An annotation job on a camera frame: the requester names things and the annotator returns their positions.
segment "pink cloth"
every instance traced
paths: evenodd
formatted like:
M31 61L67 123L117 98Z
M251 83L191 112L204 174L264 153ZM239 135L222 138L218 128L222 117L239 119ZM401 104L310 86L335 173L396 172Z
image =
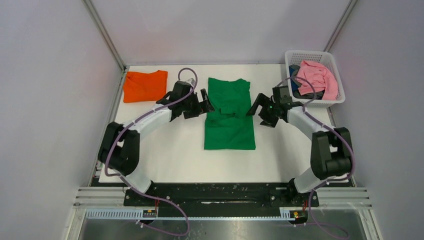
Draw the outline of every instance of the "pink cloth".
M325 90L322 100L336 100L339 91L339 85L332 72L326 66L315 61L305 61L300 63L298 77L308 80L315 92ZM310 94L314 91L306 82L299 80L302 86L299 87L300 95Z

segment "pile of clothes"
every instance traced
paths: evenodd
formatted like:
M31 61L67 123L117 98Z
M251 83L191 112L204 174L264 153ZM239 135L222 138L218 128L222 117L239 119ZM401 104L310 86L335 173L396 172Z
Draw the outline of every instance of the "pile of clothes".
M308 80L316 92L318 100L336 100L339 86L336 78L326 66L315 61L303 60L299 65L288 67L290 77L297 76ZM291 79L291 90L297 99L313 99L314 91L307 82Z

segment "gray floor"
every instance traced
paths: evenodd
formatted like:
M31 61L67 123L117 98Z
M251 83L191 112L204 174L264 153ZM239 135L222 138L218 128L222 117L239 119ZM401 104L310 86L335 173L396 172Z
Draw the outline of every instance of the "gray floor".
M336 224L346 229L350 240L366 239L359 215L354 210L314 211L321 223ZM173 237L150 229L140 229L134 221L87 219L80 240L327 240L335 239L318 226L292 227L286 221L190 221L191 231L183 237ZM182 221L155 221L152 226L181 233L186 230ZM334 228L331 233L345 236Z

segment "gray wall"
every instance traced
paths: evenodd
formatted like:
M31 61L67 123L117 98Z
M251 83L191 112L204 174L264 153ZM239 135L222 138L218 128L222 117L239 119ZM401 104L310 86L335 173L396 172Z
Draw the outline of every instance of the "gray wall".
M349 0L93 0L127 65L283 63L322 51Z
M422 239L424 1L359 1L332 49L346 102L356 179L370 191L384 239Z
M0 12L0 239L57 240L120 70L81 0L6 0Z

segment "white table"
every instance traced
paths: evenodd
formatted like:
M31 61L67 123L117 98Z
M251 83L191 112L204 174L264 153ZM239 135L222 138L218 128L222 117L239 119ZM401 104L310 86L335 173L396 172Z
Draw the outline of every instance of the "white table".
M283 64L224 64L224 65L149 65L131 66L130 72L152 73L168 71L167 89L172 90L178 71L189 67L196 71L196 92L208 89L208 78L224 81L244 79L251 82L250 98L259 93L272 95L272 87L286 78ZM190 71L181 80L193 78ZM115 121L123 123L150 110L154 102L123 103L123 94ZM326 124L330 118L326 108L308 108ZM253 117L256 150L204 150L206 114L184 119L183 116L162 126L140 144L140 163L146 175L157 183L249 183L287 182L310 166L311 141L296 127L280 120L275 128L259 125ZM100 183L120 183L117 177L105 176Z

